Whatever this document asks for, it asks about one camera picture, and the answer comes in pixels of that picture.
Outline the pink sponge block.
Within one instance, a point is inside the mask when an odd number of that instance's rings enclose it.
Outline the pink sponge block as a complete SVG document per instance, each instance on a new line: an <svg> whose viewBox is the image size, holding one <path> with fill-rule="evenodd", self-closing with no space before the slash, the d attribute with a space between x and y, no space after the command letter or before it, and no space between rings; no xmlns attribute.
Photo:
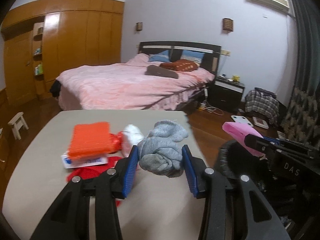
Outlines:
<svg viewBox="0 0 320 240"><path fill-rule="evenodd" d="M263 138L263 136L248 124L242 124L237 122L225 122L222 125L222 129L229 135L231 135L241 146L243 146L251 155L255 157L262 157L265 154L258 152L245 145L245 137L248 134L255 135L256 137Z"/></svg>

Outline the red fleece glove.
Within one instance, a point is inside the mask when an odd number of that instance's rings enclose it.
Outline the red fleece glove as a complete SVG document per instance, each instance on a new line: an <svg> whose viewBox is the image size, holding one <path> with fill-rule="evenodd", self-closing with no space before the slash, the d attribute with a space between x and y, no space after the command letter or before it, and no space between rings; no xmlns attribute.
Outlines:
<svg viewBox="0 0 320 240"><path fill-rule="evenodd" d="M96 178L109 168L114 168L120 159L122 157L109 157L106 164L76 168L67 176L66 181L70 182L74 176L79 176L83 180Z"/></svg>

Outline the red plastic bag ball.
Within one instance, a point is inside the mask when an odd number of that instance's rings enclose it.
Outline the red plastic bag ball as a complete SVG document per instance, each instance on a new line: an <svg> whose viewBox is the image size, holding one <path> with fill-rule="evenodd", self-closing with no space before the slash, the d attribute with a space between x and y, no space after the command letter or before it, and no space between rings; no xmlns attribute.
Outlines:
<svg viewBox="0 0 320 240"><path fill-rule="evenodd" d="M121 151L123 142L123 132L118 132L117 134L110 133L110 142L112 146L112 153Z"/></svg>

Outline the grey sock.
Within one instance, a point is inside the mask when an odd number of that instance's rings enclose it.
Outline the grey sock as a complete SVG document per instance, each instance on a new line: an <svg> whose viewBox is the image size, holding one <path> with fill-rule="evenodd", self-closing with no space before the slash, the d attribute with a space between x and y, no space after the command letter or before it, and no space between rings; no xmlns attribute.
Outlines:
<svg viewBox="0 0 320 240"><path fill-rule="evenodd" d="M183 173L179 142L188 137L187 130L171 120L161 120L138 143L140 167L158 176L179 177Z"/></svg>

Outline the white plastic bag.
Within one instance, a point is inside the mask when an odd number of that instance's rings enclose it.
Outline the white plastic bag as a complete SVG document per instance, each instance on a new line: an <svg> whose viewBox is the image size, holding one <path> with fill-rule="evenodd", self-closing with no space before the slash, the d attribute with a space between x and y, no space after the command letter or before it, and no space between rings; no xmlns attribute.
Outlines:
<svg viewBox="0 0 320 240"><path fill-rule="evenodd" d="M130 155L132 147L144 139L144 135L137 126L130 124L123 129L121 139L121 152L126 158Z"/></svg>

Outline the black lined trash bin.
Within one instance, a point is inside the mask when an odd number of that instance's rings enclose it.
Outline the black lined trash bin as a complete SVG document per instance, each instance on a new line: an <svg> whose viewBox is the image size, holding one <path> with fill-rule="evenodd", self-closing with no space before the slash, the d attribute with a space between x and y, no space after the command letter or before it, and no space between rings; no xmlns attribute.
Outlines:
<svg viewBox="0 0 320 240"><path fill-rule="evenodd" d="M251 155L236 140L224 143L214 165L227 178L245 174L266 197L291 239L319 239L319 200L300 193L275 176L271 170L271 154Z"/></svg>

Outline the pink white box on floor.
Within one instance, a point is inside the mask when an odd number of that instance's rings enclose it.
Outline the pink white box on floor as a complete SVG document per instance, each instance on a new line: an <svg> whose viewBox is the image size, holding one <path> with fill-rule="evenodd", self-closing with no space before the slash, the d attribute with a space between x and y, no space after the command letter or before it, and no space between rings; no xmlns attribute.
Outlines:
<svg viewBox="0 0 320 240"><path fill-rule="evenodd" d="M261 118L257 118L255 116L253 116L252 119L253 119L255 126L258 126L263 129L269 129L269 125L265 120L263 120Z"/></svg>

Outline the green patterned curtain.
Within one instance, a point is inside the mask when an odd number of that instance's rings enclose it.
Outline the green patterned curtain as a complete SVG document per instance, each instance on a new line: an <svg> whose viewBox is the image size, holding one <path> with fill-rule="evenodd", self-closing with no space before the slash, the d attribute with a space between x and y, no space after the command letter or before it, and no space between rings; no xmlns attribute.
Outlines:
<svg viewBox="0 0 320 240"><path fill-rule="evenodd" d="M319 8L312 0L291 0L298 53L291 100L281 126L287 139L319 145Z"/></svg>

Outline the white bathroom scale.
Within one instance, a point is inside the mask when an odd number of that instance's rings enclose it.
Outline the white bathroom scale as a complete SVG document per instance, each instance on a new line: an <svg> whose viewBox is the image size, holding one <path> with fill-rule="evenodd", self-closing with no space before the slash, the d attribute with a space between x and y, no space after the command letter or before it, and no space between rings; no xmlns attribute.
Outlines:
<svg viewBox="0 0 320 240"><path fill-rule="evenodd" d="M247 125L253 127L253 124L244 116L231 115L231 119L236 123L247 124Z"/></svg>

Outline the plaid shirt on chair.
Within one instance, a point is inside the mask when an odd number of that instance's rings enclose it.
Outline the plaid shirt on chair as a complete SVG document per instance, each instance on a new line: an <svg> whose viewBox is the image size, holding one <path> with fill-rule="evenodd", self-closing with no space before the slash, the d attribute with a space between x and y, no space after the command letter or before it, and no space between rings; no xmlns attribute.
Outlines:
<svg viewBox="0 0 320 240"><path fill-rule="evenodd" d="M268 119L271 125L278 124L279 101L276 94L267 90L250 90L245 96L245 112L255 112Z"/></svg>

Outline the dark bedside table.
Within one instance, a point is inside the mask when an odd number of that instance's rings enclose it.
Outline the dark bedside table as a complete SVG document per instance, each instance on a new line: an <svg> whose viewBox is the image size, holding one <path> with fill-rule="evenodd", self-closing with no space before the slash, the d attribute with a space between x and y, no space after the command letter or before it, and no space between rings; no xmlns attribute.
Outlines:
<svg viewBox="0 0 320 240"><path fill-rule="evenodd" d="M211 106L229 113L236 113L240 106L245 85L217 77L208 89L208 102Z"/></svg>

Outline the yellow plush toy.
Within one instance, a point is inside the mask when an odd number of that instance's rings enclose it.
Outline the yellow plush toy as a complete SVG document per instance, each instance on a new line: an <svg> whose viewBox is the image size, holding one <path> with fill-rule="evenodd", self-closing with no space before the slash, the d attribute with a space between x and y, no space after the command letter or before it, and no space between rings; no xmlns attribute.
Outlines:
<svg viewBox="0 0 320 240"><path fill-rule="evenodd" d="M233 80L233 82L240 82L240 76L238 76L238 75L233 75L233 76L232 76L232 80Z"/></svg>

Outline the black wooden headboard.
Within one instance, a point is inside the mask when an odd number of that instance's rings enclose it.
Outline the black wooden headboard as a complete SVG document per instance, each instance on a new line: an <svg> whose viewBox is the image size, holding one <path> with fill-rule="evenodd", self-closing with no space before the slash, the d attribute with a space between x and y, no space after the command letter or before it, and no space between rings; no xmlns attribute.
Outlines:
<svg viewBox="0 0 320 240"><path fill-rule="evenodd" d="M148 41L140 42L138 45L138 52L148 55L158 54L165 50L169 51L169 60L171 62L179 60L186 51L190 51L192 54L203 54L200 67L217 75L221 46L185 41Z"/></svg>

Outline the small white wooden stool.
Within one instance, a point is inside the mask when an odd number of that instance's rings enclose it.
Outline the small white wooden stool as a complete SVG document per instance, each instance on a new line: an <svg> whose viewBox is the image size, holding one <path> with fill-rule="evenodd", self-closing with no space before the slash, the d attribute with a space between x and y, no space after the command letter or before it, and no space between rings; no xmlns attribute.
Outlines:
<svg viewBox="0 0 320 240"><path fill-rule="evenodd" d="M18 112L9 122L8 125L11 127L12 133L14 135L15 140L21 140L20 129L24 128L26 130L29 129L25 119L24 113Z"/></svg>

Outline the right blue pillow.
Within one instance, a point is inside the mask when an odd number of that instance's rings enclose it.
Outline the right blue pillow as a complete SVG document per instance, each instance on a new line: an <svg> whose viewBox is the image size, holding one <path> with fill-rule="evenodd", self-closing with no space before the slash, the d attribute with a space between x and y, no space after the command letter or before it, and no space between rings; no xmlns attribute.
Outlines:
<svg viewBox="0 0 320 240"><path fill-rule="evenodd" d="M180 59L193 61L195 63L201 64L205 53L191 50L183 50Z"/></svg>

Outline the blue pillow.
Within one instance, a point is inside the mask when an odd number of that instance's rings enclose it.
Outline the blue pillow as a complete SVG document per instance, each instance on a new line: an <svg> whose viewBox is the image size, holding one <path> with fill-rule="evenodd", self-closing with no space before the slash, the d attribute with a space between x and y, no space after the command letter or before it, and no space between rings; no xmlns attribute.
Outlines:
<svg viewBox="0 0 320 240"><path fill-rule="evenodd" d="M205 53L191 50L183 50L180 59L193 61L195 63L201 64Z"/></svg>
<svg viewBox="0 0 320 240"><path fill-rule="evenodd" d="M170 62L169 56L170 50L165 50L157 54L152 54L149 57L149 62L163 62L168 63Z"/></svg>

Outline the red dotted cushion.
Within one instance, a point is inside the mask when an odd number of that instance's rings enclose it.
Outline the red dotted cushion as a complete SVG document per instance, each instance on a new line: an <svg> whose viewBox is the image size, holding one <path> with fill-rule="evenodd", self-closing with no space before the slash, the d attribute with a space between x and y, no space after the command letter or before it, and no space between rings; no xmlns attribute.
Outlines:
<svg viewBox="0 0 320 240"><path fill-rule="evenodd" d="M197 70L200 64L194 61L180 59L175 62L163 62L159 66L177 72L192 72Z"/></svg>

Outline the wooden side cabinet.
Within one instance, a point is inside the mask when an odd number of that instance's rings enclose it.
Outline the wooden side cabinet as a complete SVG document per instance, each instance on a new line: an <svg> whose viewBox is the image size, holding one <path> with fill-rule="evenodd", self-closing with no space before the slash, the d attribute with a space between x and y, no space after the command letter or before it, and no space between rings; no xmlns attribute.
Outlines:
<svg viewBox="0 0 320 240"><path fill-rule="evenodd" d="M12 174L15 157L12 151L14 137L8 122L13 117L12 107L8 102L7 90L1 90L1 174L8 181Z"/></svg>

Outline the left blue pillow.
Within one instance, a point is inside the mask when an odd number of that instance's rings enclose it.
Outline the left blue pillow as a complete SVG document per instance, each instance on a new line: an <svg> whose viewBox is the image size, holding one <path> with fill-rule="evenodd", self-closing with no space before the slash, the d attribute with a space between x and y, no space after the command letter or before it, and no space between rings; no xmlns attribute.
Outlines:
<svg viewBox="0 0 320 240"><path fill-rule="evenodd" d="M149 57L149 62L163 62L168 63L170 62L169 56L170 50L165 50L157 54L152 54Z"/></svg>

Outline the brown cushion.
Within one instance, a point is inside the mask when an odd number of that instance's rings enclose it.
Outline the brown cushion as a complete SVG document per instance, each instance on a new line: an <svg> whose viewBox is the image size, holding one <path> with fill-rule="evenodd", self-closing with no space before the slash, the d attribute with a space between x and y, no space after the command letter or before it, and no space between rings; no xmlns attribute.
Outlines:
<svg viewBox="0 0 320 240"><path fill-rule="evenodd" d="M149 76L166 77L171 79L178 79L178 74L175 71L168 70L156 65L149 65L144 73Z"/></svg>

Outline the bed with pink quilt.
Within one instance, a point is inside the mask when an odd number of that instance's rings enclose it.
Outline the bed with pink quilt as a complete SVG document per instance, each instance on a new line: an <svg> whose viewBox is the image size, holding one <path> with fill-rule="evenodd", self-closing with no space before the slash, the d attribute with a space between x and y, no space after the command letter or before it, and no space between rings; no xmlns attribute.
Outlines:
<svg viewBox="0 0 320 240"><path fill-rule="evenodd" d="M58 97L65 110L153 109L176 110L214 80L214 74L198 68L178 72L176 79L146 75L149 56L137 54L126 63L81 66L62 72Z"/></svg>

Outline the wooden wardrobe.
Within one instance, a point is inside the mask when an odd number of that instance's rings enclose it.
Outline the wooden wardrobe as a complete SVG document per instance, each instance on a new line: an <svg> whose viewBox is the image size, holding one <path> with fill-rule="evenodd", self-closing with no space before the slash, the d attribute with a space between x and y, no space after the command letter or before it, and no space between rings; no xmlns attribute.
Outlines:
<svg viewBox="0 0 320 240"><path fill-rule="evenodd" d="M120 61L124 2L37 0L14 9L1 26L8 102L44 99L61 72Z"/></svg>

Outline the right wall lamp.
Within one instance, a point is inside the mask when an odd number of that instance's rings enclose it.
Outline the right wall lamp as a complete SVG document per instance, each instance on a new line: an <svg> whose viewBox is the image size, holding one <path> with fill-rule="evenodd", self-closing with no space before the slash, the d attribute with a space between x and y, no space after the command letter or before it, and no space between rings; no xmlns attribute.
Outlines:
<svg viewBox="0 0 320 240"><path fill-rule="evenodd" d="M222 32L223 33L231 33L234 31L234 24L231 18L223 18L222 19Z"/></svg>

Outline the wall lamp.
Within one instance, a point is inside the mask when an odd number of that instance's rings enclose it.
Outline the wall lamp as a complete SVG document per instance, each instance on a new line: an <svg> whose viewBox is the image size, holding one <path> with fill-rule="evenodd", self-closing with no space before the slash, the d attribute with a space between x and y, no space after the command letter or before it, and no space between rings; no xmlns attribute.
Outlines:
<svg viewBox="0 0 320 240"><path fill-rule="evenodd" d="M143 30L143 23L142 22L137 22L136 23L136 32L140 32Z"/></svg>
<svg viewBox="0 0 320 240"><path fill-rule="evenodd" d="M234 31L234 24L231 18L223 18L222 19L222 32L223 33L231 33Z"/></svg>

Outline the left wall lamp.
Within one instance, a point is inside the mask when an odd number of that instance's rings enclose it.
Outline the left wall lamp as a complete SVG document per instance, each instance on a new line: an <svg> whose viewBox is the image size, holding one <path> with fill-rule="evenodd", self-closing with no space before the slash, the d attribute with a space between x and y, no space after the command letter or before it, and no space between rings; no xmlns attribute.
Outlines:
<svg viewBox="0 0 320 240"><path fill-rule="evenodd" d="M140 32L143 30L143 23L142 22L137 22L136 23L136 32Z"/></svg>

